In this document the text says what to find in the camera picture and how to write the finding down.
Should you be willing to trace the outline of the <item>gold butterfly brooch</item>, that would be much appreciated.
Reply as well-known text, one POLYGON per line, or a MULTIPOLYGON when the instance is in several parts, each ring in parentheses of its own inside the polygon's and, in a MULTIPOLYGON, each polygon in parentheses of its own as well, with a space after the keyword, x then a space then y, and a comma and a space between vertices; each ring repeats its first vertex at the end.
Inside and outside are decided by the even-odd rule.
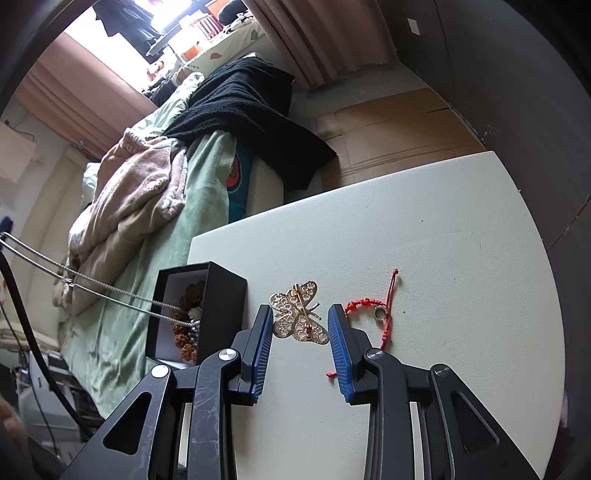
POLYGON ((321 317, 315 313, 320 304, 315 303, 318 284, 315 281, 295 283, 286 292, 270 295, 269 303, 273 309, 273 334, 277 338, 293 337, 298 342, 311 342, 318 345, 329 343, 329 334, 322 327, 321 317))

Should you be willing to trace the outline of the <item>black jewelry box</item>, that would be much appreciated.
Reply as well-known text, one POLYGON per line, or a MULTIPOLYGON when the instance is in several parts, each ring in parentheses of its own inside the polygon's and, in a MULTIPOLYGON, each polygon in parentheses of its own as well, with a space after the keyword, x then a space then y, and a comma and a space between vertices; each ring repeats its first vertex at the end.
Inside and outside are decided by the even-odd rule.
POLYGON ((174 369, 197 365, 228 347, 242 329, 247 282, 213 262, 161 270, 145 355, 174 369))

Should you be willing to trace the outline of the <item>green bed sheet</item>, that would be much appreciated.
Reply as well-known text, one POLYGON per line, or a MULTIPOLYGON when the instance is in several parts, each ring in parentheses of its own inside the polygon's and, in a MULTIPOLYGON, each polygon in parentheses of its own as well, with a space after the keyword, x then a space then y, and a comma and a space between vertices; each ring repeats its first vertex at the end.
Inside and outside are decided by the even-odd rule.
MULTIPOLYGON (((162 106, 126 130, 146 140, 164 136, 164 130, 185 110, 189 96, 202 82, 201 74, 189 75, 162 106)), ((144 240, 106 294, 86 290, 99 298, 95 304, 77 316, 59 308, 65 318, 61 353, 102 417, 112 413, 149 364, 144 353, 148 316, 134 308, 147 306, 152 299, 161 270, 186 263, 193 237, 228 224, 226 180, 235 159, 235 137, 214 131, 189 144, 179 142, 187 155, 181 212, 144 240)))

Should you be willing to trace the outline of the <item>beige blanket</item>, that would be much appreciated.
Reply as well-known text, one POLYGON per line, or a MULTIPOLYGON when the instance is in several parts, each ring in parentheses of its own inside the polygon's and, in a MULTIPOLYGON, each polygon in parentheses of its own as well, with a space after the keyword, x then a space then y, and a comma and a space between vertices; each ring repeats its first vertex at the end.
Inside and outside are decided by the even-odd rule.
MULTIPOLYGON (((106 294, 106 287, 85 280, 81 275, 86 275, 107 285, 113 285, 141 248, 145 236, 140 236, 138 240, 128 241, 115 229, 105 241, 92 247, 89 253, 75 253, 73 247, 79 243, 82 234, 86 232, 90 215, 91 206, 88 205, 69 230, 66 266, 77 272, 73 278, 77 284, 106 294)), ((81 314, 98 300, 99 298, 92 293, 67 286, 58 280, 54 281, 52 304, 70 316, 81 314)))

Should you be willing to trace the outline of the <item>pink fleece blanket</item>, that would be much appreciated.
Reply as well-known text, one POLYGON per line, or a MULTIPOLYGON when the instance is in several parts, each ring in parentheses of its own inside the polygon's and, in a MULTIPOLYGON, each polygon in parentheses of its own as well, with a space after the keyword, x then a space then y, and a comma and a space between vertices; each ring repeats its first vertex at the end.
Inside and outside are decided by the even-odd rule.
MULTIPOLYGON (((89 253, 115 229, 128 241, 142 235, 146 239, 181 212, 186 180, 186 148, 179 141, 164 136, 146 140, 126 130, 100 162, 93 200, 88 204, 89 225, 74 252, 89 253)), ((66 263, 60 272, 66 278, 62 282, 65 285, 88 289, 73 280, 77 272, 66 263)), ((81 277, 109 286, 86 275, 81 277)))

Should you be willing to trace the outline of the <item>flattened cardboard on floor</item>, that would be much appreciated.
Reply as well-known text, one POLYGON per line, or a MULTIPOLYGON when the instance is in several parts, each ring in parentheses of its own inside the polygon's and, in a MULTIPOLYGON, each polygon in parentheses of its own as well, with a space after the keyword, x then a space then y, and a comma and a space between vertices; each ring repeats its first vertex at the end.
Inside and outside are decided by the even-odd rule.
POLYGON ((485 150, 430 88, 322 115, 315 131, 338 154, 322 168, 325 191, 485 150))

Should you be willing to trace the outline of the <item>black knitted garment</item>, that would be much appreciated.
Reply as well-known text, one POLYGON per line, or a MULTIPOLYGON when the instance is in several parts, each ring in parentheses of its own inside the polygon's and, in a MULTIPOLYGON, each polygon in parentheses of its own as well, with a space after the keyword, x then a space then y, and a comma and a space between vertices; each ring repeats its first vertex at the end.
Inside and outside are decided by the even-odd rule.
POLYGON ((293 82, 294 75, 259 57, 232 61, 197 87, 163 135, 189 144, 228 132, 276 172, 284 189, 308 189, 315 172, 338 154, 288 117, 293 82))

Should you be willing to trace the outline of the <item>dark grey wardrobe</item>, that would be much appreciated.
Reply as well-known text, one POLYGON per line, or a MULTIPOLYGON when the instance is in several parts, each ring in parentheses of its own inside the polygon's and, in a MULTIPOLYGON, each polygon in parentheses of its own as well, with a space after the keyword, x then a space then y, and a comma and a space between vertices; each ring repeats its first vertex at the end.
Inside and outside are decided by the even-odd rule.
POLYGON ((572 419, 590 411, 590 98, 513 1, 384 1, 403 63, 495 151, 520 188, 562 308, 572 419))

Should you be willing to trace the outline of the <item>left pink curtain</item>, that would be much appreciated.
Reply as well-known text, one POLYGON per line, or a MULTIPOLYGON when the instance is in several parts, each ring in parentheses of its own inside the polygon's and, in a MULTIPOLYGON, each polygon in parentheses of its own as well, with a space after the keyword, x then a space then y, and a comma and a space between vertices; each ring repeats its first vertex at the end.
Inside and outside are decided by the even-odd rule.
POLYGON ((97 158, 156 109, 66 33, 37 59, 15 99, 46 128, 97 158))

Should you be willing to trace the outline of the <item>pink curtain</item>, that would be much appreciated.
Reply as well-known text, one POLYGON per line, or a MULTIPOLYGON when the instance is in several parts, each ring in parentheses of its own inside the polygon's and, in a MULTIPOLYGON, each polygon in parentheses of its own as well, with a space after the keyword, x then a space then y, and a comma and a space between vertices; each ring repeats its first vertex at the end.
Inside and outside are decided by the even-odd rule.
POLYGON ((376 1, 267 0, 245 5, 304 90, 396 57, 376 1))
POLYGON ((97 158, 156 109, 66 33, 37 59, 15 99, 46 128, 97 158))

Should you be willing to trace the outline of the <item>white patterned pillow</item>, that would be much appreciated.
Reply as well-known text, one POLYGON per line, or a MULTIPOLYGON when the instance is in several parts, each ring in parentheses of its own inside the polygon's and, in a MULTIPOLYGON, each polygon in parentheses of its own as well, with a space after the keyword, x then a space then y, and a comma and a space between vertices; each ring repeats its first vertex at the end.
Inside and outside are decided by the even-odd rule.
POLYGON ((252 44, 264 35, 266 33, 256 18, 242 15, 216 35, 196 57, 182 65, 174 76, 183 78, 185 74, 199 72, 207 77, 235 57, 246 55, 252 44))

